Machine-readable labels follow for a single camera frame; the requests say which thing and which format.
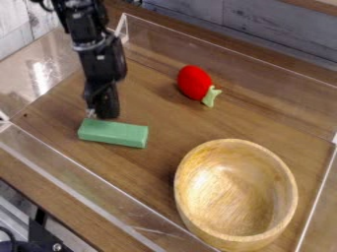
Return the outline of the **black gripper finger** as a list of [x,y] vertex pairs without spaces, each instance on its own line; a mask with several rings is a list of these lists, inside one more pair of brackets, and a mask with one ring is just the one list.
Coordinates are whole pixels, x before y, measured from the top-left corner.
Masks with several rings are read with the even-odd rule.
[[87,116],[113,119],[120,116],[120,102],[115,84],[104,86],[85,85],[83,97],[87,103]]

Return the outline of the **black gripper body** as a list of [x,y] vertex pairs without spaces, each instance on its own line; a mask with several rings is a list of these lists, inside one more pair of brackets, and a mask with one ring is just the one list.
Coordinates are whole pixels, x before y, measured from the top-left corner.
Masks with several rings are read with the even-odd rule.
[[108,33],[80,33],[76,52],[85,76],[84,97],[93,98],[107,86],[127,76],[121,39]]

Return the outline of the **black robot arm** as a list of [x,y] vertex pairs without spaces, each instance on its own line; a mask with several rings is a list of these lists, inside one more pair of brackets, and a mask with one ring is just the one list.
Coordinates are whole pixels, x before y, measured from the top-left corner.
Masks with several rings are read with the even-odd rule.
[[117,82],[127,76],[127,60],[121,39],[107,29],[109,18],[103,0],[51,0],[51,3],[80,59],[87,112],[101,119],[117,118]]

